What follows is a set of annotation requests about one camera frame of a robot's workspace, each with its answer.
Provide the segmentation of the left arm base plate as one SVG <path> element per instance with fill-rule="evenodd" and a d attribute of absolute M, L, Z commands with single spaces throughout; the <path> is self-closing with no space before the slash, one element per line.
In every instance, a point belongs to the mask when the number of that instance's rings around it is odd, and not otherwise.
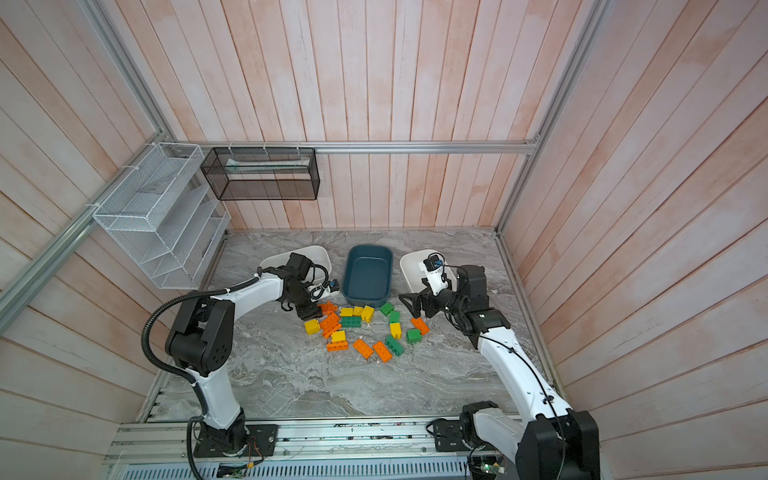
<path fill-rule="evenodd" d="M 229 429 L 220 430 L 203 423 L 200 432 L 192 437 L 195 441 L 192 453 L 195 458 L 271 457 L 278 429 L 277 424 L 233 424 Z"/>

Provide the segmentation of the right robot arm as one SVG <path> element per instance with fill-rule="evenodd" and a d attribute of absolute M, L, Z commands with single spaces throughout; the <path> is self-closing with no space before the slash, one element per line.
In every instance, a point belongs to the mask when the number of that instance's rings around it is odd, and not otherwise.
<path fill-rule="evenodd" d="M 492 445 L 515 464 L 521 479 L 599 478 L 596 421 L 573 410 L 530 362 L 509 321 L 490 304 L 484 268 L 459 266 L 452 279 L 436 251 L 409 254 L 401 267 L 409 285 L 401 302 L 416 318 L 444 313 L 491 364 L 521 417 L 512 420 L 492 402 L 467 405 L 466 442 Z"/>

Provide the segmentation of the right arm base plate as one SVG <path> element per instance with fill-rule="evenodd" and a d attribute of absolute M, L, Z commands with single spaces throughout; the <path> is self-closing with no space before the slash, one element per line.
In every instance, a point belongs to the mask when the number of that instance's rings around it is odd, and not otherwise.
<path fill-rule="evenodd" d="M 430 421 L 426 432 L 434 439 L 438 452 L 471 451 L 478 445 L 470 421 L 464 417 L 458 420 L 437 418 Z"/>

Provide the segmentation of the yellow lego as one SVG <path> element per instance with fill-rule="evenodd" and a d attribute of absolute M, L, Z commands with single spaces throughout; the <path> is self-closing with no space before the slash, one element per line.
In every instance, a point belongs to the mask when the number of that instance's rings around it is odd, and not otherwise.
<path fill-rule="evenodd" d="M 343 330 L 335 331 L 331 334 L 330 340 L 332 343 L 340 343 L 346 341 L 346 332 Z"/>

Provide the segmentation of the long orange lego plate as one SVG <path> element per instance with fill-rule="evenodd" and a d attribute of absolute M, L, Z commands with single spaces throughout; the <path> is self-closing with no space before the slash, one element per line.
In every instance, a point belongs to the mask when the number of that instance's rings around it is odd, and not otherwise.
<path fill-rule="evenodd" d="M 331 302 L 320 303 L 318 307 L 321 310 L 322 316 L 337 314 L 339 311 L 339 307 L 336 304 L 333 304 Z"/>

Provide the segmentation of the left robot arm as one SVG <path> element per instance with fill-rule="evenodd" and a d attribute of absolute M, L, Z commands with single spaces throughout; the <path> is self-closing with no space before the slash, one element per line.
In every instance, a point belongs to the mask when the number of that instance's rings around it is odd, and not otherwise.
<path fill-rule="evenodd" d="M 245 449 L 245 413 L 236 400 L 226 363 L 232 352 L 235 321 L 269 302 L 294 311 L 300 320 L 321 315 L 320 298 L 332 279 L 330 260 L 293 251 L 278 266 L 259 267 L 235 286 L 192 292 L 181 306 L 166 340 L 174 373 L 193 388 L 202 410 L 201 437 L 234 456 Z"/>

